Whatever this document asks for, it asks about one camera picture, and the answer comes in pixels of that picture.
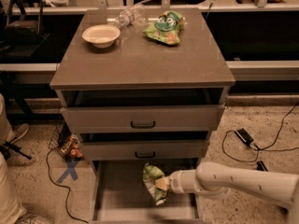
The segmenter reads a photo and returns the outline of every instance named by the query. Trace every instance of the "blue tape mark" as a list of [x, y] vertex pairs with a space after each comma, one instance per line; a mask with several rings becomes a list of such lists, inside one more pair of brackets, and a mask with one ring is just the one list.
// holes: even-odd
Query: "blue tape mark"
[[58, 178], [57, 183], [62, 183], [68, 175], [71, 175], [74, 181], [77, 180], [78, 175], [76, 173], [75, 167], [79, 161], [80, 160], [78, 161], [66, 160], [67, 169], [64, 171], [62, 176]]

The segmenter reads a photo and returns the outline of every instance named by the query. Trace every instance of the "ceramic bowl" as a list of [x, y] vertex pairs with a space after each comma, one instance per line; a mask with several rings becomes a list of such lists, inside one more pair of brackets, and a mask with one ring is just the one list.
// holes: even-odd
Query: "ceramic bowl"
[[82, 37], [99, 49], [110, 47], [120, 36], [121, 31], [113, 25], [96, 25], [86, 29]]

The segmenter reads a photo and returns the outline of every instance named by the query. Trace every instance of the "cabinet top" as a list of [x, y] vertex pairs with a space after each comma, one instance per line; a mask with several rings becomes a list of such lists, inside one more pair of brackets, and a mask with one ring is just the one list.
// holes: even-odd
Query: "cabinet top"
[[[180, 43], [169, 47], [128, 26], [108, 49], [82, 39], [89, 27], [113, 21], [119, 10], [87, 11], [50, 86], [55, 90], [159, 89], [231, 86], [235, 79], [197, 8], [175, 11], [185, 18]], [[164, 10], [148, 8], [147, 28]]]

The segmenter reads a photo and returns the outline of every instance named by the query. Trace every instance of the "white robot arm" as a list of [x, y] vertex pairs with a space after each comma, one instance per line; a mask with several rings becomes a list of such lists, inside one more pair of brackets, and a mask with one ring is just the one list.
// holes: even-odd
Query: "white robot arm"
[[194, 170], [175, 171], [166, 179], [174, 193], [194, 193], [210, 199], [224, 199], [230, 189], [238, 189], [289, 209], [288, 224], [299, 223], [299, 175], [203, 162]]

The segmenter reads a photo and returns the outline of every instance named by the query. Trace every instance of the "gray cabinet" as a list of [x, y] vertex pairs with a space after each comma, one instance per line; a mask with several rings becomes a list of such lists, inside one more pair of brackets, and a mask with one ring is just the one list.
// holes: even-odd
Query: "gray cabinet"
[[[88, 11], [50, 83], [98, 177], [93, 223], [200, 223], [194, 197], [172, 196], [158, 208], [141, 178], [147, 161], [172, 172], [205, 156], [235, 82], [199, 10], [178, 11], [186, 21], [178, 46], [128, 27], [109, 49], [82, 40], [97, 23]], [[108, 10], [107, 20], [117, 12]], [[161, 13], [150, 9], [149, 21]]]

